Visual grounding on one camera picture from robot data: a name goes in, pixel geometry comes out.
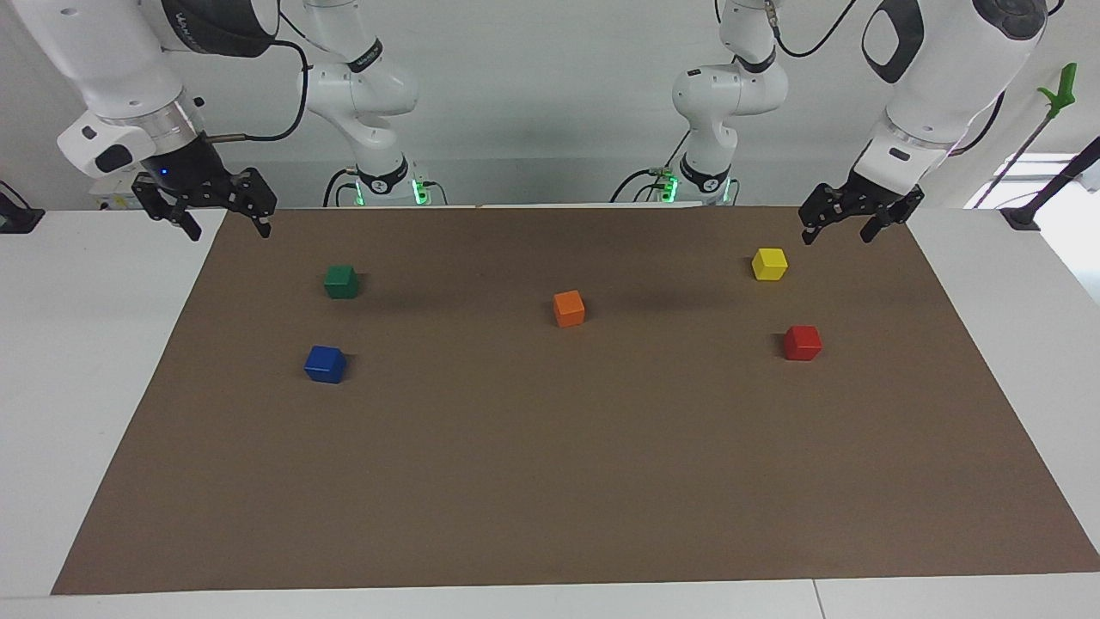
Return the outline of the black table clamp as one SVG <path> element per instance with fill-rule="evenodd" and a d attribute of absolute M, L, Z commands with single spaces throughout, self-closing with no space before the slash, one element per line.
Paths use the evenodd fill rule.
<path fill-rule="evenodd" d="M 45 215 L 9 183 L 0 180 L 0 235 L 30 234 Z"/>

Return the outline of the red wooden block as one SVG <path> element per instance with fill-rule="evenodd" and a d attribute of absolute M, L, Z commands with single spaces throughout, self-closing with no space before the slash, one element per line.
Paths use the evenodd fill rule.
<path fill-rule="evenodd" d="M 813 325 L 792 325 L 783 334 L 783 356 L 789 361 L 812 361 L 822 351 L 822 338 Z"/>

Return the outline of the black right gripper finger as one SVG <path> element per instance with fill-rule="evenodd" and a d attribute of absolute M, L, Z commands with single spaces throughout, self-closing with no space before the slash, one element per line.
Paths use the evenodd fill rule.
<path fill-rule="evenodd" d="M 131 185 L 132 192 L 138 197 L 138 203 L 142 206 L 145 214 L 154 222 L 169 222 L 173 226 L 178 226 L 185 234 L 197 242 L 204 231 L 188 211 L 188 206 L 183 199 L 177 199 L 176 203 L 169 203 L 162 196 L 161 188 L 153 177 L 146 172 L 138 173 Z"/>
<path fill-rule="evenodd" d="M 223 209 L 248 217 L 258 235 L 266 239 L 272 233 L 271 215 L 274 215 L 278 206 L 278 196 L 272 191 L 270 184 L 265 181 L 262 173 L 257 168 L 243 169 L 237 174 L 229 174 L 221 183 L 219 191 L 223 194 Z"/>

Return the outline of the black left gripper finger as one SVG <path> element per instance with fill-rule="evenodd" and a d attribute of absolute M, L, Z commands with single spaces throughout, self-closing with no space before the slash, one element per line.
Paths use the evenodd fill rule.
<path fill-rule="evenodd" d="M 860 237 L 864 240 L 864 243 L 873 242 L 873 239 L 888 226 L 908 223 L 908 219 L 913 215 L 915 209 L 922 203 L 924 196 L 923 189 L 915 187 L 903 199 L 897 200 L 894 205 L 877 206 L 875 214 L 861 228 Z"/>
<path fill-rule="evenodd" d="M 840 223 L 850 215 L 846 185 L 831 187 L 828 183 L 820 183 L 798 208 L 798 215 L 803 226 L 801 237 L 809 246 L 826 226 Z"/>

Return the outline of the blue wooden block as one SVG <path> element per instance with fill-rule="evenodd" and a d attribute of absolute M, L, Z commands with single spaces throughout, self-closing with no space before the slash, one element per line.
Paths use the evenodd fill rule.
<path fill-rule="evenodd" d="M 302 372 L 315 383 L 341 384 L 345 371 L 346 356 L 337 347 L 314 346 L 302 364 Z"/>

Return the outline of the brown table mat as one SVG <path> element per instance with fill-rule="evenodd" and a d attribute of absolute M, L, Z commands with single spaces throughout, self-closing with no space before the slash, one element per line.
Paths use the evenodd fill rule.
<path fill-rule="evenodd" d="M 228 215 L 59 595 L 1100 571 L 911 231 Z M 787 274 L 757 281 L 755 251 Z M 332 299 L 333 264 L 360 292 Z M 578 290 L 583 324 L 558 328 Z M 813 325 L 822 351 L 789 361 Z M 341 384 L 302 372 L 341 349 Z"/>

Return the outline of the thin metal rod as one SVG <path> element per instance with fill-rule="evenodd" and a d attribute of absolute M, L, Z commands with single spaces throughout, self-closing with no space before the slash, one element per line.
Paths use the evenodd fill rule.
<path fill-rule="evenodd" d="M 987 200 L 987 197 L 993 194 L 994 188 L 997 188 L 1007 178 L 1007 172 L 1010 172 L 1010 169 L 1012 169 L 1013 166 L 1018 164 L 1018 161 L 1020 161 L 1023 154 L 1026 151 L 1028 151 L 1028 147 L 1034 143 L 1034 141 L 1036 141 L 1041 136 L 1042 131 L 1044 131 L 1046 126 L 1049 125 L 1053 118 L 1057 117 L 1057 114 L 1058 114 L 1057 111 L 1050 109 L 1048 113 L 1046 113 L 1045 117 L 1042 118 L 1040 125 L 1028 135 L 1027 139 L 1025 139 L 1023 144 L 1020 146 L 1020 148 L 1018 148 L 1018 151 L 1015 151 L 1013 156 L 1011 156 L 1009 161 L 1005 162 L 1005 165 L 1003 165 L 1002 169 L 997 173 L 994 179 L 990 181 L 989 185 L 987 185 L 985 192 L 981 194 L 981 196 L 978 198 L 978 200 L 974 202 L 974 205 L 971 205 L 971 209 L 979 209 L 980 207 L 982 207 L 982 205 Z"/>

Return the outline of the green plastic clip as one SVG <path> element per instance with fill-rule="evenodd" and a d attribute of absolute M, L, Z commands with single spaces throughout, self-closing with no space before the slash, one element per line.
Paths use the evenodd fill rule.
<path fill-rule="evenodd" d="M 1037 93 L 1044 95 L 1046 101 L 1048 101 L 1048 112 L 1044 117 L 1045 122 L 1052 121 L 1060 114 L 1062 110 L 1076 102 L 1075 93 L 1072 93 L 1072 86 L 1075 86 L 1077 70 L 1078 64 L 1076 62 L 1067 63 L 1064 67 L 1062 67 L 1060 74 L 1058 75 L 1056 90 L 1050 90 L 1045 87 L 1036 88 Z"/>

